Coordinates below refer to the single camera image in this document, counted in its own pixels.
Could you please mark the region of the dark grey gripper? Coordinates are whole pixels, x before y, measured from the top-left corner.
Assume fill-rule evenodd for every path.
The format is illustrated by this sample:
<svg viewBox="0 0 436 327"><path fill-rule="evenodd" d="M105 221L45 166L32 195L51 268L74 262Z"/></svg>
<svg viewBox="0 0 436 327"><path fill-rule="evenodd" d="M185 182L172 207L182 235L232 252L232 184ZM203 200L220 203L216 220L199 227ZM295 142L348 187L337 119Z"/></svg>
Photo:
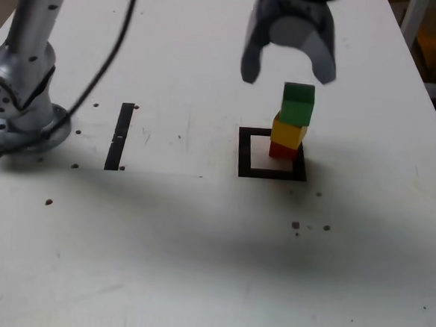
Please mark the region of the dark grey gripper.
<svg viewBox="0 0 436 327"><path fill-rule="evenodd" d="M327 1L255 0L240 63L243 81L256 82L261 73L261 54L270 43L300 50L311 60L318 81L334 81L335 28Z"/></svg>

